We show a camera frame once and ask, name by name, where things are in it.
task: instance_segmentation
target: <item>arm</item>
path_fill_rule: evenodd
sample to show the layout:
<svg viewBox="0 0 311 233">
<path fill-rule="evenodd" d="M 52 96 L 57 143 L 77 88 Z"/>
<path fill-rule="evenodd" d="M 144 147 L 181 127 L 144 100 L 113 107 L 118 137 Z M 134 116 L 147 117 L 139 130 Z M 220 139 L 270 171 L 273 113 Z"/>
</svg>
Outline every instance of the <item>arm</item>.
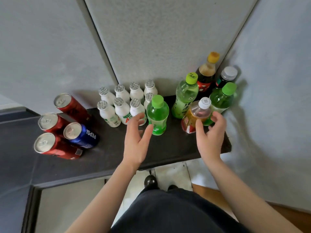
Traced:
<svg viewBox="0 0 311 233">
<path fill-rule="evenodd" d="M 146 157 L 153 126 L 149 125 L 141 138 L 138 125 L 143 117 L 144 114 L 140 113 L 129 121 L 122 162 L 66 233 L 106 233 L 110 230 L 128 184 Z"/>
<path fill-rule="evenodd" d="M 196 121 L 196 142 L 202 160 L 210 170 L 224 198 L 240 223 L 255 233 L 301 232 L 292 223 L 257 196 L 221 160 L 220 149 L 224 140 L 226 120 L 213 112 L 213 127 L 205 134 L 203 124 Z"/>
</svg>

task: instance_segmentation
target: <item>plastic bottle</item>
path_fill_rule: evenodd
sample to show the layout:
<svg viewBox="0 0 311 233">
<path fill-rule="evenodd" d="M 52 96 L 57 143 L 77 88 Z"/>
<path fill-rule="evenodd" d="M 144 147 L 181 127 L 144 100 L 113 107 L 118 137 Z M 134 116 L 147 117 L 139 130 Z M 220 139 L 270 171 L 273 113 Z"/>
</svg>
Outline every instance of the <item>plastic bottle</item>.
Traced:
<svg viewBox="0 0 311 233">
<path fill-rule="evenodd" d="M 238 75 L 238 71 L 235 67 L 227 66 L 223 69 L 221 74 L 216 79 L 216 87 L 223 88 L 226 83 L 232 82 L 236 76 Z"/>
<path fill-rule="evenodd" d="M 196 70 L 196 74 L 198 75 L 197 84 L 199 85 L 199 92 L 205 92 L 215 80 L 215 64 L 219 60 L 219 56 L 219 53 L 212 51 L 208 55 L 206 63 Z"/>
<path fill-rule="evenodd" d="M 145 97 L 145 102 L 144 102 L 144 108 L 145 110 L 147 110 L 147 106 L 149 105 L 149 103 L 151 102 L 153 98 L 153 93 L 149 92 L 146 94 L 146 97 Z"/>
<path fill-rule="evenodd" d="M 122 84 L 115 86 L 116 97 L 122 98 L 128 105 L 130 105 L 130 94 Z"/>
<path fill-rule="evenodd" d="M 139 84 L 136 82 L 130 83 L 130 97 L 131 99 L 138 99 L 142 104 L 144 104 L 145 97 L 144 92 L 140 88 Z"/>
<path fill-rule="evenodd" d="M 97 103 L 100 116 L 108 123 L 111 127 L 118 127 L 121 124 L 121 120 L 116 115 L 115 109 L 112 105 L 109 105 L 107 101 L 99 101 Z"/>
<path fill-rule="evenodd" d="M 99 90 L 98 90 L 98 93 L 101 97 L 101 100 L 102 101 L 107 101 L 108 104 L 110 105 L 114 105 L 114 101 L 115 101 L 115 98 L 116 96 L 114 94 L 112 94 L 108 88 L 106 87 L 101 87 Z"/>
<path fill-rule="evenodd" d="M 204 122 L 211 115 L 212 110 L 210 109 L 211 100 L 207 97 L 203 97 L 200 101 L 195 101 L 191 104 L 185 117 L 181 121 L 181 127 L 187 133 L 196 132 L 195 123 L 197 119 Z"/>
<path fill-rule="evenodd" d="M 182 80 L 176 89 L 176 101 L 172 107 L 172 114 L 178 119 L 182 119 L 189 106 L 196 98 L 199 87 L 196 83 L 197 74 L 189 73 L 186 80 Z"/>
<path fill-rule="evenodd" d="M 234 99 L 234 92 L 236 90 L 236 84 L 235 83 L 226 83 L 226 85 L 223 88 L 216 88 L 213 90 L 212 94 L 210 95 L 211 99 L 211 110 L 212 112 L 217 111 L 219 113 L 222 113 L 226 109 L 228 109 Z M 213 123 L 213 121 L 208 118 L 203 125 L 209 126 Z"/>
<path fill-rule="evenodd" d="M 148 80 L 145 83 L 144 95 L 146 96 L 147 93 L 153 93 L 153 95 L 158 94 L 158 90 L 156 89 L 155 82 L 153 80 Z"/>
<path fill-rule="evenodd" d="M 166 120 L 169 116 L 169 106 L 160 95 L 155 95 L 147 106 L 149 124 L 153 125 L 154 135 L 162 135 L 166 130 Z"/>
<path fill-rule="evenodd" d="M 115 112 L 121 119 L 122 123 L 127 125 L 129 120 L 132 118 L 130 113 L 130 106 L 124 102 L 124 100 L 120 97 L 115 99 Z"/>
<path fill-rule="evenodd" d="M 130 112 L 131 112 L 131 115 L 134 117 L 136 116 L 137 114 L 139 113 L 144 113 L 144 117 L 141 119 L 141 121 L 144 121 L 143 124 L 141 124 L 140 126 L 144 125 L 147 121 L 147 117 L 146 117 L 146 114 L 145 114 L 145 108 L 144 106 L 140 103 L 140 101 L 138 99 L 132 99 L 131 100 L 131 108 L 130 108 Z"/>
</svg>

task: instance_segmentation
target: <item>white yogurt drink bottle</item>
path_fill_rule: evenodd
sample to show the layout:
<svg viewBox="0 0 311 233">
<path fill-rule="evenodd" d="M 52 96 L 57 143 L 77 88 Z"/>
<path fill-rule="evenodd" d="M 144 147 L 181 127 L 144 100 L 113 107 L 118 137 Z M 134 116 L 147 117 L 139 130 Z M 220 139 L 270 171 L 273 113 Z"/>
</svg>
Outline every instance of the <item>white yogurt drink bottle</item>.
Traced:
<svg viewBox="0 0 311 233">
<path fill-rule="evenodd" d="M 130 90 L 131 100 L 138 99 L 143 104 L 145 101 L 144 92 L 140 88 L 139 84 L 135 82 L 130 83 Z"/>
<path fill-rule="evenodd" d="M 114 101 L 115 101 L 115 98 L 116 96 L 114 94 L 112 94 L 108 88 L 106 87 L 101 87 L 99 90 L 98 90 L 98 93 L 101 97 L 101 100 L 102 101 L 107 101 L 108 104 L 110 105 L 114 105 Z"/>
<path fill-rule="evenodd" d="M 129 120 L 132 118 L 130 106 L 120 97 L 115 99 L 115 112 L 125 125 L 127 125 Z"/>
<path fill-rule="evenodd" d="M 145 83 L 144 95 L 146 96 L 147 93 L 153 93 L 154 96 L 158 94 L 158 90 L 156 89 L 155 82 L 153 80 L 149 79 Z"/>
<path fill-rule="evenodd" d="M 124 100 L 125 103 L 130 105 L 130 94 L 124 88 L 122 84 L 118 84 L 117 86 L 115 86 L 115 92 L 116 92 L 116 97 L 122 98 L 122 100 Z"/>
<path fill-rule="evenodd" d="M 107 101 L 99 101 L 97 103 L 100 116 L 108 123 L 111 127 L 118 127 L 121 124 L 121 119 L 116 115 L 115 109 L 112 105 L 109 105 Z"/>
<path fill-rule="evenodd" d="M 141 119 L 141 121 L 144 121 L 143 124 L 141 124 L 140 126 L 144 125 L 147 121 L 147 117 L 146 117 L 146 113 L 145 113 L 145 108 L 143 107 L 143 105 L 140 103 L 140 101 L 138 99 L 132 99 L 131 100 L 131 109 L 130 109 L 131 115 L 134 117 L 139 113 L 144 113 L 144 118 Z"/>
<path fill-rule="evenodd" d="M 149 103 L 151 102 L 152 98 L 153 98 L 153 93 L 149 92 L 146 94 L 146 97 L 145 97 L 145 102 L 144 102 L 144 108 L 145 110 L 147 111 L 147 106 L 149 105 Z"/>
</svg>

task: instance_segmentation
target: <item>green plastic bottle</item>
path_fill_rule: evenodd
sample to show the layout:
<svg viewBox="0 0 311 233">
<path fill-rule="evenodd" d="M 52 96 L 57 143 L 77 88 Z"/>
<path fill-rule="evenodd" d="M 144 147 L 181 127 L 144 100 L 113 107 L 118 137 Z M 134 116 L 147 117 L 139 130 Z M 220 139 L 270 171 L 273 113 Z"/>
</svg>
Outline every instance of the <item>green plastic bottle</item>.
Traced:
<svg viewBox="0 0 311 233">
<path fill-rule="evenodd" d="M 172 114 L 178 119 L 182 119 L 191 103 L 195 100 L 199 86 L 197 85 L 197 74 L 189 73 L 186 80 L 182 80 L 176 89 L 176 101 L 172 107 Z"/>
<path fill-rule="evenodd" d="M 214 112 L 217 111 L 222 113 L 226 109 L 228 109 L 233 102 L 233 94 L 236 90 L 235 83 L 226 83 L 223 88 L 214 89 L 212 94 L 210 95 L 211 106 L 210 109 Z M 211 120 L 211 116 L 203 123 L 204 126 L 209 126 L 213 123 Z"/>
<path fill-rule="evenodd" d="M 153 125 L 154 135 L 162 135 L 166 130 L 166 120 L 169 116 L 169 106 L 160 95 L 153 96 L 147 106 L 149 124 Z"/>
</svg>

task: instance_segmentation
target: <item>green bottle cap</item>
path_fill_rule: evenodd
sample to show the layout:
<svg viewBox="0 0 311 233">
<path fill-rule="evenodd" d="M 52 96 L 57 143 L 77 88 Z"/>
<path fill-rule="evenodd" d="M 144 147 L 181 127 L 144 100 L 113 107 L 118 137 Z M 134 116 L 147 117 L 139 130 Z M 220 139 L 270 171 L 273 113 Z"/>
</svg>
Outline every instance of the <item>green bottle cap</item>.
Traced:
<svg viewBox="0 0 311 233">
<path fill-rule="evenodd" d="M 234 94 L 236 90 L 236 84 L 235 83 L 226 83 L 226 85 L 222 88 L 222 93 L 231 96 Z"/>
<path fill-rule="evenodd" d="M 186 83 L 188 84 L 196 84 L 197 82 L 197 74 L 196 73 L 189 73 L 186 76 Z"/>
<path fill-rule="evenodd" d="M 152 98 L 151 104 L 154 108 L 160 109 L 164 105 L 164 99 L 160 95 L 155 95 Z"/>
</svg>

